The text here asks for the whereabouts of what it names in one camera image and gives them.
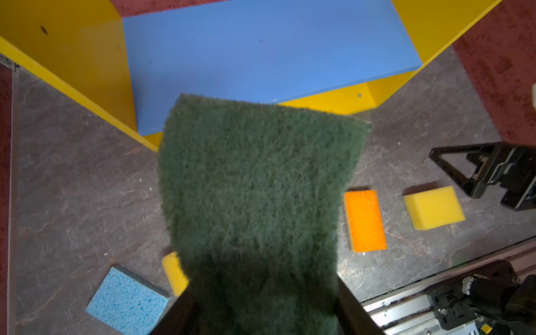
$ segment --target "black clamp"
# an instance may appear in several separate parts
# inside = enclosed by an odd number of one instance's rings
[[[442,155],[467,153],[476,165],[467,178]],[[433,148],[430,158],[443,169],[471,198],[479,199],[488,185],[507,189],[501,203],[515,211],[536,208],[536,147],[508,143],[486,143]]]

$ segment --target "sponge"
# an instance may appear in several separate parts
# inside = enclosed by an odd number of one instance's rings
[[[313,110],[179,98],[159,185],[202,335],[337,333],[337,217],[370,128]]]
[[[114,266],[86,312],[125,335],[147,335],[157,324],[169,296]]]
[[[352,251],[387,249],[376,191],[346,192],[344,203]]]
[[[169,284],[173,290],[173,295],[181,295],[188,286],[188,278],[182,273],[178,263],[177,253],[172,252],[162,259],[162,266],[168,276]]]
[[[452,186],[404,196],[413,228],[429,230],[465,220]]]

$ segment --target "maroon wall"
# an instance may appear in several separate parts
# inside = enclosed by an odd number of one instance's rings
[[[503,0],[454,48],[503,140],[536,146],[536,1]]]
[[[0,334],[8,329],[12,71],[0,64]]]
[[[121,17],[201,5],[223,0],[111,0]]]

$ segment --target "green scouring pad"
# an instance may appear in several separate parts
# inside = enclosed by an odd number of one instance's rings
[[[159,153],[162,209],[203,334],[337,330],[337,218],[370,125],[181,95]]]

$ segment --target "metal frame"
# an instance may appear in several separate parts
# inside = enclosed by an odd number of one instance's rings
[[[386,335],[452,334],[463,329],[465,325],[451,331],[441,329],[425,290],[496,260],[510,262],[520,280],[524,280],[530,274],[536,274],[536,237],[364,301],[363,308]]]

